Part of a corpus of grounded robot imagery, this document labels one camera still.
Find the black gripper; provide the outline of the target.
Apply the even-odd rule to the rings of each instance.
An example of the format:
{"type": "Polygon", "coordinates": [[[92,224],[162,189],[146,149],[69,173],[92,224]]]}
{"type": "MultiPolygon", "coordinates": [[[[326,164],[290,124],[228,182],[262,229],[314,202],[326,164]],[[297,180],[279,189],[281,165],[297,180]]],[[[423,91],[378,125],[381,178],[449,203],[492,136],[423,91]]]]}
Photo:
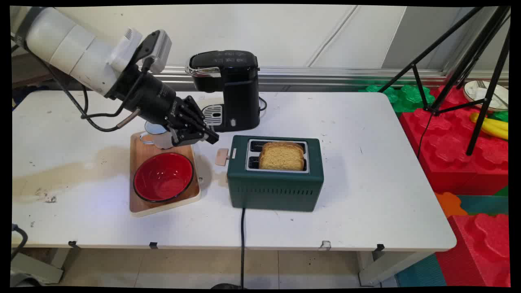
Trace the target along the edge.
{"type": "Polygon", "coordinates": [[[175,91],[152,74],[129,65],[107,93],[107,98],[121,100],[123,108],[141,111],[139,117],[171,131],[174,147],[199,141],[215,144],[219,135],[204,121],[205,116],[191,96],[180,98],[175,91]]]}

